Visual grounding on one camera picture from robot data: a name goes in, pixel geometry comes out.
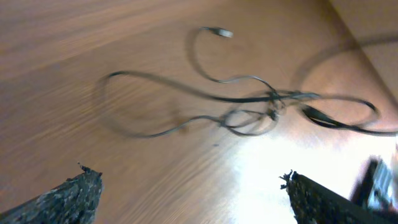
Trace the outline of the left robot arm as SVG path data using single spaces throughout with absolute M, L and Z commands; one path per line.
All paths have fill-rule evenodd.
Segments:
M 82 173 L 48 192 L 1 214 L 1 223 L 93 223 L 104 185 L 102 174 L 86 166 Z M 348 200 L 308 177 L 290 171 L 280 187 L 289 196 L 297 223 L 397 223 L 389 188 L 392 172 L 372 159 Z

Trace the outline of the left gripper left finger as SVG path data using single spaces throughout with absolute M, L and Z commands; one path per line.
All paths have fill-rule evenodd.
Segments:
M 91 224 L 103 191 L 102 173 L 80 165 L 74 178 L 1 213 L 1 223 Z

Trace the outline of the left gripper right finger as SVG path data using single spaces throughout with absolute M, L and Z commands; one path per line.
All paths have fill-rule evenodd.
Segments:
M 290 171 L 280 177 L 298 224 L 394 224 L 390 210 L 368 210 L 308 177 Z

